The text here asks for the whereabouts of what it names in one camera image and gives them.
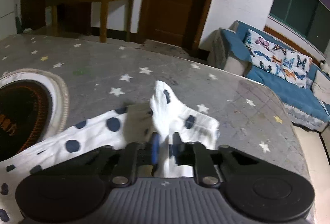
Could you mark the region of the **butterfly print pillow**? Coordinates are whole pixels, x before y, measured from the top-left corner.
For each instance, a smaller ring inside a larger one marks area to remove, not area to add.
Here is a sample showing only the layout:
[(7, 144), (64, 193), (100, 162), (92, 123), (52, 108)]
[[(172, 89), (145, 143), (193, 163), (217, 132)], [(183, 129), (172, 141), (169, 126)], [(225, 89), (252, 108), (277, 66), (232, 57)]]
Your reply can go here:
[(254, 66), (300, 88), (306, 87), (312, 65), (311, 57), (270, 42), (250, 29), (246, 33), (244, 44), (250, 52)]

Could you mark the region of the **brown wooden side table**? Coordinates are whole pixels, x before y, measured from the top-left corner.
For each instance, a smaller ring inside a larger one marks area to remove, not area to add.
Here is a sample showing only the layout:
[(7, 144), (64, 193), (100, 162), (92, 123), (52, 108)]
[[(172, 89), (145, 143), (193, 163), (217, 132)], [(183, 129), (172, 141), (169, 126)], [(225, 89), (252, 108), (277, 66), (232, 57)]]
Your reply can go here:
[[(58, 34), (58, 5), (70, 2), (100, 2), (100, 42), (105, 43), (107, 39), (107, 16), (108, 5), (110, 2), (120, 0), (45, 0), (45, 6), (51, 7), (51, 28), (55, 35)], [(127, 15), (126, 15), (126, 42), (130, 42), (131, 21), (133, 15), (134, 0), (127, 0)]]

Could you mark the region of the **black white plush toy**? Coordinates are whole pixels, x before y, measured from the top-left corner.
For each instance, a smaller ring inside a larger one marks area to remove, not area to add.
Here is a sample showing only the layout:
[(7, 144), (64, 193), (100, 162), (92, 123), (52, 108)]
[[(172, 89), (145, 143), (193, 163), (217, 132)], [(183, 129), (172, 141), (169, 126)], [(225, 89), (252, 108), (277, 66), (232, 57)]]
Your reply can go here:
[(330, 73), (330, 67), (329, 67), (329, 64), (326, 62), (326, 60), (321, 60), (320, 61), (320, 69), (324, 73)]

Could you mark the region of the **grey star quilted tablecloth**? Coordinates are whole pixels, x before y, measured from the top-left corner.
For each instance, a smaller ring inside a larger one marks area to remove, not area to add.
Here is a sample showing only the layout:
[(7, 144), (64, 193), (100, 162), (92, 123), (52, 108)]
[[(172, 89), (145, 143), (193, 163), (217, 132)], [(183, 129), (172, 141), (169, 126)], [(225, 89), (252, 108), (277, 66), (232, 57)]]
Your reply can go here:
[(277, 95), (219, 69), (150, 51), (70, 38), (15, 35), (1, 41), (1, 74), (38, 69), (64, 80), (69, 112), (63, 131), (105, 112), (148, 103), (156, 81), (193, 110), (219, 122), (215, 146), (228, 144), (309, 177), (303, 151)]

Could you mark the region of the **dark green window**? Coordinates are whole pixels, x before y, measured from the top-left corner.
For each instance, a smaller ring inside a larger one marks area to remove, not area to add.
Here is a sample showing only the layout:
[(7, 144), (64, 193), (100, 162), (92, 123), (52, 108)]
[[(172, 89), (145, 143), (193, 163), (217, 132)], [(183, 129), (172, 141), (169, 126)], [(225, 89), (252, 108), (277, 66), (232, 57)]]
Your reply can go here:
[(329, 43), (329, 10), (319, 0), (274, 0), (270, 15), (325, 53)]

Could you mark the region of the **beige cushion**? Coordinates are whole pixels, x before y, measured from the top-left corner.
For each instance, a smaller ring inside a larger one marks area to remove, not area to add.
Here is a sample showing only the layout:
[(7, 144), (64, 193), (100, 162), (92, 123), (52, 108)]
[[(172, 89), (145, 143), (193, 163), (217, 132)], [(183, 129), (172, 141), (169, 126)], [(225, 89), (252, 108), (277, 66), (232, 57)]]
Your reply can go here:
[(330, 81), (321, 72), (317, 71), (316, 77), (312, 84), (312, 92), (320, 101), (330, 104)]

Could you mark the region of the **blue corner sofa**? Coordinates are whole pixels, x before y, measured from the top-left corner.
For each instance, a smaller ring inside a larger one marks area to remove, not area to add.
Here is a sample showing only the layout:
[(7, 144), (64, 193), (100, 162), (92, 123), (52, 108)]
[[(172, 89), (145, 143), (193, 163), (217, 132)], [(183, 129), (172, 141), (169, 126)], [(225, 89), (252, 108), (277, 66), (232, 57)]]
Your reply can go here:
[(292, 123), (313, 131), (324, 131), (329, 125), (329, 105), (316, 98), (312, 92), (312, 84), (316, 73), (321, 69), (312, 60), (306, 87), (300, 88), (285, 79), (254, 66), (250, 52), (244, 44), (249, 29), (257, 32), (270, 42), (298, 52), (268, 33), (244, 22), (236, 21), (230, 29), (219, 28), (212, 35), (208, 57), (209, 64), (266, 85), (278, 95)]

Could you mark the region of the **white polka dot garment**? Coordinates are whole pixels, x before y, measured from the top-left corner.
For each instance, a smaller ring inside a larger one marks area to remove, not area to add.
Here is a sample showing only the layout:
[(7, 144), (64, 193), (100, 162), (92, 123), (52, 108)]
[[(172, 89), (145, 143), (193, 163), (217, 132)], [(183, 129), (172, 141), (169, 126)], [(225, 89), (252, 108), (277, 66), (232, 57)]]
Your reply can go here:
[(31, 173), (46, 169), (96, 148), (111, 145), (123, 149), (132, 142), (147, 142), (153, 132), (160, 135), (157, 178), (191, 177), (193, 169), (177, 165), (170, 145), (177, 132), (184, 142), (200, 142), (215, 149), (219, 122), (184, 105), (168, 84), (156, 81), (148, 103), (111, 110), (78, 123), (1, 162), (1, 223), (19, 223), (23, 217), (15, 201), (18, 184)]

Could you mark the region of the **black round induction cooktop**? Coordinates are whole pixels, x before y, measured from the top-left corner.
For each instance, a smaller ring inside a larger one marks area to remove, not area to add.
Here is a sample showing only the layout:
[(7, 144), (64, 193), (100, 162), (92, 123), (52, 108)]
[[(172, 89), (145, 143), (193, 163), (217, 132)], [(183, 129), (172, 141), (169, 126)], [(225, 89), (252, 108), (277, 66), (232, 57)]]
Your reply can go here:
[(49, 91), (37, 81), (19, 80), (1, 87), (1, 160), (37, 143), (51, 117)]

